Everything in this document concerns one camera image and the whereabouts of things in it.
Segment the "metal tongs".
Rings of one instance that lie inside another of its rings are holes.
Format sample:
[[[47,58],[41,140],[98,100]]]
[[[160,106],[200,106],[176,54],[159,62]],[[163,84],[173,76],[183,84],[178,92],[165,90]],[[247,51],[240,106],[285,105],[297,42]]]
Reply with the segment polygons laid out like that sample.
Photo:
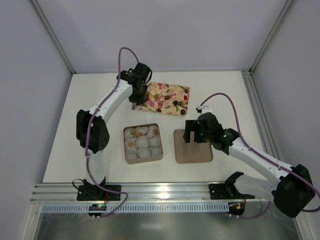
[[[135,110],[135,109],[137,109],[138,106],[139,106],[138,104],[133,103],[133,104],[131,105],[131,109],[132,109],[132,110]]]

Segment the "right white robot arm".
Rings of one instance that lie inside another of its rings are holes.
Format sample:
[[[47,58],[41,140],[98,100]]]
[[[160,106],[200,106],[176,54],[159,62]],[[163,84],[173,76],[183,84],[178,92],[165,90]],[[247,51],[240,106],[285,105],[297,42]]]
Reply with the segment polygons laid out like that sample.
[[[196,143],[209,143],[215,150],[222,151],[251,166],[265,179],[254,178],[236,171],[224,183],[209,186],[212,199],[240,196],[257,197],[275,204],[286,216],[295,218],[316,196],[310,173],[301,164],[291,166],[267,153],[254,149],[232,128],[223,128],[211,112],[197,119],[186,120],[183,139],[190,143],[191,134]]]

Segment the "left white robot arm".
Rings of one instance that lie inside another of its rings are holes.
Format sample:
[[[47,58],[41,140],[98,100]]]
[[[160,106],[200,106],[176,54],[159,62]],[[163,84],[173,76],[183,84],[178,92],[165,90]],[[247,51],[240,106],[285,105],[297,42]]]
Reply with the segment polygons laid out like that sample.
[[[76,115],[76,139],[84,148],[86,176],[82,187],[87,191],[99,191],[105,183],[103,173],[104,149],[110,141],[107,123],[113,113],[128,100],[134,105],[142,105],[147,99],[147,83],[152,70],[143,63],[134,69],[123,70],[112,89],[89,110],[79,110]]]

